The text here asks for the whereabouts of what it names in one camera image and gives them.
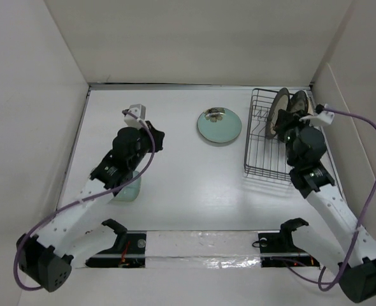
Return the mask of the brown rim cream plate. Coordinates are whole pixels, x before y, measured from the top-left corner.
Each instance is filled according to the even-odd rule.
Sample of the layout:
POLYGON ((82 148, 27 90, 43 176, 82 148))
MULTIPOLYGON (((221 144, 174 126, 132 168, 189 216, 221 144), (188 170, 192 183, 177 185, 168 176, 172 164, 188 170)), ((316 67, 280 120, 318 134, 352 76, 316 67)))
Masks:
POLYGON ((276 125, 278 119, 279 110, 287 110, 289 103, 289 91, 287 88, 283 87, 279 90, 276 96, 273 99, 268 116, 266 118, 265 125, 265 137, 269 140, 273 139, 276 136, 276 132, 273 129, 276 125))

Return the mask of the pale green square plate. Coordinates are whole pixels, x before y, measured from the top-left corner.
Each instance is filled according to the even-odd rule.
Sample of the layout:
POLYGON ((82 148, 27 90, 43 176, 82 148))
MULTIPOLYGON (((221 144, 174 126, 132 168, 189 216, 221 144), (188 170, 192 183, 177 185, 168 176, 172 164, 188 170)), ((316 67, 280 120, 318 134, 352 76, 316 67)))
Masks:
POLYGON ((141 177, 125 186, 113 199, 117 202, 132 202, 137 199, 141 189, 141 177))

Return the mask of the striped rim cream plate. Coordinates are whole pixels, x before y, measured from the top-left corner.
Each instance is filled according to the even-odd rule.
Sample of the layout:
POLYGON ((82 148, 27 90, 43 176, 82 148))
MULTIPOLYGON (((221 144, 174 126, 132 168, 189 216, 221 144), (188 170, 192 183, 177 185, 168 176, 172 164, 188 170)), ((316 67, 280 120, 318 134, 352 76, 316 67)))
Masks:
POLYGON ((289 112, 307 115, 309 109, 308 96, 305 91, 298 91, 289 100, 289 112))

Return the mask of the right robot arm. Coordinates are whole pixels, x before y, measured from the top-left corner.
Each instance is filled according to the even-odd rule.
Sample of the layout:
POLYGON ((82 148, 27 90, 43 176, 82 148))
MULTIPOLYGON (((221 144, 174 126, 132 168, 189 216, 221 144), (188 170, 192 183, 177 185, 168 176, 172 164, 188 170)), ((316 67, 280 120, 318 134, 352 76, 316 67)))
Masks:
POLYGON ((335 276, 330 283, 318 282, 321 291, 339 285, 349 300, 360 303, 376 295, 376 240, 363 226, 363 216, 355 216, 342 199, 321 163, 327 147, 318 126, 331 124, 336 112, 325 106, 319 109, 317 115, 279 110, 273 130, 286 145, 293 186, 319 213, 337 244, 320 236, 302 218, 282 223, 278 242, 287 251, 296 247, 305 251, 335 276))

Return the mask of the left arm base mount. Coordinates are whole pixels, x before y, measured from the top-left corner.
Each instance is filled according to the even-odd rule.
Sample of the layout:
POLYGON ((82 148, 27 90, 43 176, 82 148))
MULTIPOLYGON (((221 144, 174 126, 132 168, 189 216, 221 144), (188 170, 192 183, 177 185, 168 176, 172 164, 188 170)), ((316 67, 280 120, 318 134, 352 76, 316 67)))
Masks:
POLYGON ((117 238, 114 245, 91 258, 85 265, 89 268, 144 268, 147 233, 130 231, 123 238, 117 238))

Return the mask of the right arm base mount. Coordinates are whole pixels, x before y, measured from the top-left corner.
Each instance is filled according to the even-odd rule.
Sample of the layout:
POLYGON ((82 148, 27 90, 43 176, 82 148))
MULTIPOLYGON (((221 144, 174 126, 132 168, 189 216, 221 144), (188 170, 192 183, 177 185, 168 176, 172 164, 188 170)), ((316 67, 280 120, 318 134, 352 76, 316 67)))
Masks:
POLYGON ((296 218, 281 224, 279 230, 257 234, 252 246, 259 249, 262 268, 320 267, 314 257, 293 244, 292 233, 301 226, 308 226, 308 223, 296 218))

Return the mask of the teal flower plate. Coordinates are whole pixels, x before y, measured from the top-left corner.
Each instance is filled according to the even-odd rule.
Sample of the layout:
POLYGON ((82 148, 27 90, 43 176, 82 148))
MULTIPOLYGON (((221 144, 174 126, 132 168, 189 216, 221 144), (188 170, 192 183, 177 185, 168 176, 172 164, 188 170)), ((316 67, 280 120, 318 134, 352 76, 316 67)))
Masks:
POLYGON ((203 138, 212 143, 229 143, 242 132, 242 121, 228 108, 212 107, 198 117, 197 129, 203 138))

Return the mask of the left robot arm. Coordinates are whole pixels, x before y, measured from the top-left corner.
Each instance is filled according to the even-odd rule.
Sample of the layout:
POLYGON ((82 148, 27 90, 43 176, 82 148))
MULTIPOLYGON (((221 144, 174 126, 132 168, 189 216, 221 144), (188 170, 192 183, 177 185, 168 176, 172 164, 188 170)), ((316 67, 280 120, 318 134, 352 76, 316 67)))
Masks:
POLYGON ((163 149, 164 132, 149 121, 133 119, 121 128, 112 148, 91 171, 78 198, 52 212, 16 243, 13 277, 20 289, 49 293, 59 289, 74 268, 101 251, 120 252, 127 245, 127 228, 105 213, 119 196, 140 192, 137 167, 146 155, 153 160, 163 149))

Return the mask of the cream bird branch plate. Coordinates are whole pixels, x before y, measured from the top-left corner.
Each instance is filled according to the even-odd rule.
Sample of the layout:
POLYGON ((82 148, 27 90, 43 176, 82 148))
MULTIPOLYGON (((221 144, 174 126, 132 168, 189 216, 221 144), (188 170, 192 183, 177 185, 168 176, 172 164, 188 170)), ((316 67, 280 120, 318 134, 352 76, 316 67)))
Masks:
POLYGON ((312 104, 312 100, 310 99, 310 96, 307 96, 307 113, 309 115, 314 114, 314 108, 313 108, 313 104, 312 104))

